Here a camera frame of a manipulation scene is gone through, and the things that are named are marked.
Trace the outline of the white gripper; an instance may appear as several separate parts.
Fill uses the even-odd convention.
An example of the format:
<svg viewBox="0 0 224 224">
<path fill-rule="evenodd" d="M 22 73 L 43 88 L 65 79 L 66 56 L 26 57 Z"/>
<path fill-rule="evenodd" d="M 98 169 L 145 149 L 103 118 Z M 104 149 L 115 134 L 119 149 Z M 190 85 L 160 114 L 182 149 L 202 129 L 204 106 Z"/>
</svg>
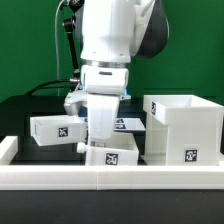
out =
<svg viewBox="0 0 224 224">
<path fill-rule="evenodd" d="M 126 68 L 82 67 L 81 81 L 87 92 L 88 131 L 93 140 L 111 138 L 128 76 Z"/>
</svg>

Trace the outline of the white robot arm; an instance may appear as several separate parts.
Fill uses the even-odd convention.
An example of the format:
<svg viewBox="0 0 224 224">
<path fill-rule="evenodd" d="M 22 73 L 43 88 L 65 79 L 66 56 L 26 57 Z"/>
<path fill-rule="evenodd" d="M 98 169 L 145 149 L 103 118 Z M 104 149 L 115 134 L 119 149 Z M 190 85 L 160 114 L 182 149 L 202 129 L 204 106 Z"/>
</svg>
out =
<svg viewBox="0 0 224 224">
<path fill-rule="evenodd" d="M 81 83 L 87 93 L 88 132 L 111 138 L 133 56 L 153 58 L 166 46 L 169 24 L 161 0 L 70 0 L 81 14 Z"/>
</svg>

